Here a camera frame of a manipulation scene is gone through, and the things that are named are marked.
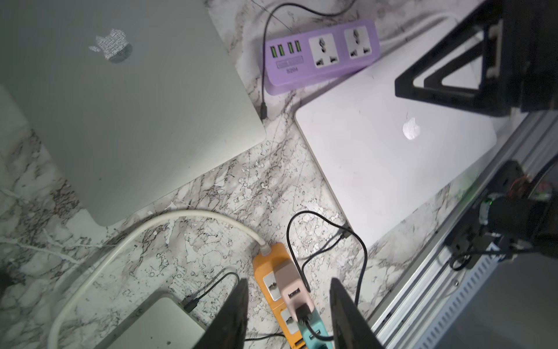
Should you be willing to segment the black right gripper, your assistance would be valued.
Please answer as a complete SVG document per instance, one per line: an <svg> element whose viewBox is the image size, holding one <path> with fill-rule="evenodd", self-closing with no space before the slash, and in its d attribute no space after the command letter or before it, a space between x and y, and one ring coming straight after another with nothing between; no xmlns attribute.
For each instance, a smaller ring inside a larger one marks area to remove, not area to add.
<svg viewBox="0 0 558 349"><path fill-rule="evenodd" d="M395 80L397 97L487 116L557 110L557 2L486 1ZM477 33L481 42L414 85L415 78ZM481 83L472 89L443 84L481 59Z"/></svg>

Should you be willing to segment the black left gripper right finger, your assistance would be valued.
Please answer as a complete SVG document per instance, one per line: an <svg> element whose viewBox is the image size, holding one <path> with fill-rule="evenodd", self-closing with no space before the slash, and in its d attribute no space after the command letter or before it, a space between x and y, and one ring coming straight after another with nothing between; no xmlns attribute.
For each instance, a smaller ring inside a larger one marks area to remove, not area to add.
<svg viewBox="0 0 558 349"><path fill-rule="evenodd" d="M383 349L340 280L331 279L330 305L336 349Z"/></svg>

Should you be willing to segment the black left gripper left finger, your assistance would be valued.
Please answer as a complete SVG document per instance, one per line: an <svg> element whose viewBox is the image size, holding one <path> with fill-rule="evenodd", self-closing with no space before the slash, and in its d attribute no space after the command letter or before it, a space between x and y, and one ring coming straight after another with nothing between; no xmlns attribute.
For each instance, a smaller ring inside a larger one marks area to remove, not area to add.
<svg viewBox="0 0 558 349"><path fill-rule="evenodd" d="M245 344L247 324L248 281L241 279L193 348L241 349Z"/></svg>

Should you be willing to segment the teal charger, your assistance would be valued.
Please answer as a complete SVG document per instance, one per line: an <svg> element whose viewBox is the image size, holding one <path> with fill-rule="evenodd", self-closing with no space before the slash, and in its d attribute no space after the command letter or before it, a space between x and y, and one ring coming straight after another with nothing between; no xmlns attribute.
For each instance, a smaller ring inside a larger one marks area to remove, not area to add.
<svg viewBox="0 0 558 349"><path fill-rule="evenodd" d="M328 337L328 333L324 322L320 317L314 318L310 322L312 330L322 337ZM322 341L315 337L311 331L308 330L307 326L302 322L299 322L299 331L301 332L302 338L305 342L306 348L308 349L333 349L332 341Z"/></svg>

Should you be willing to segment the pink charger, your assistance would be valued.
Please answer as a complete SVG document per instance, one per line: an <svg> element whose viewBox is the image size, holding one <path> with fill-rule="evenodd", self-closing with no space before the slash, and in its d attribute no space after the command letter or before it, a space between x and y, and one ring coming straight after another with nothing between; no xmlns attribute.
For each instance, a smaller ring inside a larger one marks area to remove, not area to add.
<svg viewBox="0 0 558 349"><path fill-rule="evenodd" d="M276 282L291 317L296 322L307 318L315 310L315 304L294 262L286 260L274 269Z"/></svg>

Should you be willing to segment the purple power strip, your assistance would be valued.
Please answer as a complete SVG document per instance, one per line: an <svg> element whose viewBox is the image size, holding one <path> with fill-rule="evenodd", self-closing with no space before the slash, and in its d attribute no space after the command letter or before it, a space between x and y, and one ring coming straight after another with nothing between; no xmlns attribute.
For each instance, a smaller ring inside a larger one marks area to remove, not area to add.
<svg viewBox="0 0 558 349"><path fill-rule="evenodd" d="M370 19L273 39L264 51L264 89L269 95L353 74L381 55Z"/></svg>

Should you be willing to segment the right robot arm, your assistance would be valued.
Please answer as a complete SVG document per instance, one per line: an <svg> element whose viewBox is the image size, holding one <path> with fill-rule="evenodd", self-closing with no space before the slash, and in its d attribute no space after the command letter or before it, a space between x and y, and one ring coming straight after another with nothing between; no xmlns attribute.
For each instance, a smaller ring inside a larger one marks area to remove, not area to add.
<svg viewBox="0 0 558 349"><path fill-rule="evenodd" d="M395 81L395 94L486 116L557 109L556 1L484 1ZM460 231L557 256L557 197L487 190Z"/></svg>

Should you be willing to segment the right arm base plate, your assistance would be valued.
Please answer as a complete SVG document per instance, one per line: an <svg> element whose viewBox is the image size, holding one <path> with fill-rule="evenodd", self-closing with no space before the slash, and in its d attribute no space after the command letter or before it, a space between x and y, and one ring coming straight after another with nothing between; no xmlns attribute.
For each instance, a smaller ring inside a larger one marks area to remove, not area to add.
<svg viewBox="0 0 558 349"><path fill-rule="evenodd" d="M472 253L487 250L495 240L488 232L488 210L492 202L506 196L512 186L524 177L522 167L515 160L505 161L492 175L444 241L451 253L449 268L454 271L471 269L480 259L479 255Z"/></svg>

